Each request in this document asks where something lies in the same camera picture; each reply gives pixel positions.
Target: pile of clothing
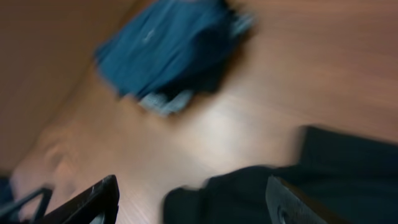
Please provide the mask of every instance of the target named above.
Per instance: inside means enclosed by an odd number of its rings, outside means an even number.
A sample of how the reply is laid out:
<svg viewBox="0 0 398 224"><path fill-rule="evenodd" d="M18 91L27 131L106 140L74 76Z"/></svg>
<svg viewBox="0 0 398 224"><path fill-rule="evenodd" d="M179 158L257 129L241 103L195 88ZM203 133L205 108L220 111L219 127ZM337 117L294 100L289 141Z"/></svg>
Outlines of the pile of clothing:
<svg viewBox="0 0 398 224"><path fill-rule="evenodd" d="M160 0L100 46L100 74L119 92L167 116L182 110L198 92L214 92L250 14L224 0Z"/></svg>

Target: black cloth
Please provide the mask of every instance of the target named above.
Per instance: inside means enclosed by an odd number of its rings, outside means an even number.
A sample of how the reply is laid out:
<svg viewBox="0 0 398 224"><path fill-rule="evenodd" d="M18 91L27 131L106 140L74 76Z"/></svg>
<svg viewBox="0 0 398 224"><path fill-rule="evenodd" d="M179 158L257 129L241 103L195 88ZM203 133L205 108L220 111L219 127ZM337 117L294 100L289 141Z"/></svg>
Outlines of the black cloth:
<svg viewBox="0 0 398 224"><path fill-rule="evenodd" d="M398 147L306 127L296 166L247 167L212 177L198 190L177 188L164 200L166 224L271 223L267 179L279 176L352 223L386 223L398 214Z"/></svg>

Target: wooden floor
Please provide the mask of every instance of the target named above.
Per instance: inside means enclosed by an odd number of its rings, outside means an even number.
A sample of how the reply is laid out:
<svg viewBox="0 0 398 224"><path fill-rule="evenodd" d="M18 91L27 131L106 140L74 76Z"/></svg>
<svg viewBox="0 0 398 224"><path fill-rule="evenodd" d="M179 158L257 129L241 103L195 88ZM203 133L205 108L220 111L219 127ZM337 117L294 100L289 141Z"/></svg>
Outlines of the wooden floor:
<svg viewBox="0 0 398 224"><path fill-rule="evenodd" d="M54 209L116 174L118 223L158 223L174 187L254 164L293 164L301 125L398 141L398 1L247 4L255 34L221 91L177 116L116 101L91 68L16 169L17 196L53 183Z"/></svg>

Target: wall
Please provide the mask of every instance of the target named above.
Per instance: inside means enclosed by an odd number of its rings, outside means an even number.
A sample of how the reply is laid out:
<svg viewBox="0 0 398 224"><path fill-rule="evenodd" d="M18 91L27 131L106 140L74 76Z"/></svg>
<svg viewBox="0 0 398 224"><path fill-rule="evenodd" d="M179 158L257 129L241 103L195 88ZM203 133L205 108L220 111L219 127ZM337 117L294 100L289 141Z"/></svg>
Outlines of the wall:
<svg viewBox="0 0 398 224"><path fill-rule="evenodd" d="M133 0L0 0L0 170L12 170Z"/></svg>

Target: dark blue fabric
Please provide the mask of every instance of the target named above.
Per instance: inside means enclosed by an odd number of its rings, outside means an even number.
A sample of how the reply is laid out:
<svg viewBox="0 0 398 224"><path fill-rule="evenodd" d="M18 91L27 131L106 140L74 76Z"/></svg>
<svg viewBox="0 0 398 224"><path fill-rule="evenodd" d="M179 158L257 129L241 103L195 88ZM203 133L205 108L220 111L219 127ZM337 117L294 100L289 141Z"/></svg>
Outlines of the dark blue fabric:
<svg viewBox="0 0 398 224"><path fill-rule="evenodd" d="M222 0L157 1L97 49L99 71L141 99L225 60L236 45L232 21Z"/></svg>

